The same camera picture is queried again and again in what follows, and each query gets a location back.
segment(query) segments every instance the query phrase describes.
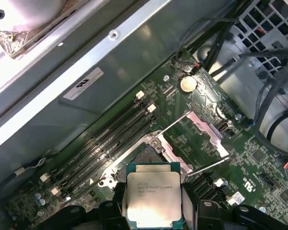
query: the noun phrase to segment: white sticker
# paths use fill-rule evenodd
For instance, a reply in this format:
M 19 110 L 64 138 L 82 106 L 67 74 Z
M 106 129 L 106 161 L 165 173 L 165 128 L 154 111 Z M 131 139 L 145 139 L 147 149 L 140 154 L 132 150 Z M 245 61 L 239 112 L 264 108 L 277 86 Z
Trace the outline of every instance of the white sticker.
M 77 83 L 67 94 L 63 96 L 68 100 L 76 99 L 81 93 L 83 93 L 91 84 L 93 84 L 98 78 L 104 74 L 103 71 L 98 67 L 93 70 L 89 75 L 83 78 L 80 82 Z

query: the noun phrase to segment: ram slot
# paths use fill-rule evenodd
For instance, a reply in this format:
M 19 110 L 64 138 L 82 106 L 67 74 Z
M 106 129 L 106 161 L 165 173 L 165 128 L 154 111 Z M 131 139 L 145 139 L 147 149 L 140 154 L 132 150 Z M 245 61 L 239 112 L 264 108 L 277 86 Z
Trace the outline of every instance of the ram slot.
M 69 169 L 72 165 L 78 162 L 78 159 L 82 157 L 83 154 L 86 153 L 86 150 L 89 149 L 89 146 L 94 145 L 97 141 L 103 138 L 105 135 L 109 134 L 112 130 L 115 130 L 119 126 L 121 126 L 123 121 L 128 120 L 130 117 L 134 116 L 139 109 L 142 108 L 141 102 L 130 102 L 124 109 L 122 109 L 118 114 L 116 114 L 110 121 L 108 121 L 101 129 L 99 129 L 96 133 L 93 134 L 89 140 L 79 146 L 65 164 L 60 167 L 55 173 L 55 176 L 64 174 L 67 169 Z
M 74 163 L 73 165 L 71 165 L 68 169 L 64 170 L 61 173 L 61 178 L 59 179 L 68 179 L 70 176 L 69 174 L 77 171 L 78 169 L 83 169 L 82 164 L 85 163 L 85 165 L 88 164 L 88 160 L 89 158 L 87 158 L 89 155 L 91 155 L 92 153 L 94 153 L 96 150 L 98 150 L 100 147 L 107 147 L 108 145 L 112 144 L 116 139 L 115 136 L 117 134 L 121 134 L 122 132 L 124 132 L 126 129 L 129 128 L 130 124 L 132 125 L 134 120 L 138 117 L 138 116 L 144 116 L 143 114 L 144 109 L 139 111 L 136 115 L 132 115 L 132 118 L 129 119 L 129 121 L 127 123 L 121 123 L 121 125 L 115 129 L 114 132 L 108 133 L 106 136 L 104 136 L 98 143 L 96 143 L 94 146 L 90 147 L 89 149 L 86 149 L 85 153 L 82 154 L 82 156 L 80 158 L 78 158 L 77 162 Z
M 90 167 L 90 165 L 97 160 L 99 157 L 101 157 L 103 154 L 105 154 L 107 151 L 109 151 L 113 146 L 117 145 L 117 143 L 120 142 L 121 139 L 124 138 L 124 135 L 126 134 L 126 132 L 132 128 L 132 126 L 134 126 L 135 124 L 139 123 L 143 118 L 145 118 L 145 114 L 143 113 L 143 111 L 141 111 L 140 113 L 137 114 L 136 119 L 132 120 L 132 123 L 129 122 L 129 125 L 123 126 L 123 129 L 119 129 L 117 130 L 117 132 L 115 132 L 115 134 L 110 138 L 110 142 L 107 143 L 105 146 L 102 147 L 102 149 L 100 149 L 96 155 L 94 155 L 93 157 L 91 157 L 89 160 L 85 159 L 84 164 L 83 165 L 79 165 L 77 168 L 70 168 L 67 172 L 66 172 L 66 178 L 65 178 L 65 182 L 69 182 L 71 179 L 78 177 L 79 175 L 81 175 L 81 173 L 85 170 L 87 170 L 88 167 Z M 100 145 L 96 146 L 94 148 L 93 151 L 97 150 L 100 147 Z
M 139 134 L 141 134 L 146 128 L 148 128 L 153 121 L 155 120 L 155 117 L 152 116 L 150 119 L 146 120 L 146 122 L 141 125 L 137 131 L 133 134 L 134 137 L 137 137 Z M 119 153 L 125 145 L 132 142 L 130 139 L 125 140 L 124 142 L 120 143 L 120 146 L 118 149 L 116 149 L 114 152 L 110 153 L 106 158 L 102 159 L 100 162 L 98 162 L 91 170 L 89 170 L 85 175 L 82 176 L 82 179 L 78 180 L 75 184 L 70 184 L 68 187 L 70 187 L 69 191 L 75 190 L 75 188 L 79 187 L 81 184 L 83 184 L 86 180 L 90 178 L 90 176 L 98 170 L 100 167 L 102 167 L 109 159 L 114 157 L 117 153 Z

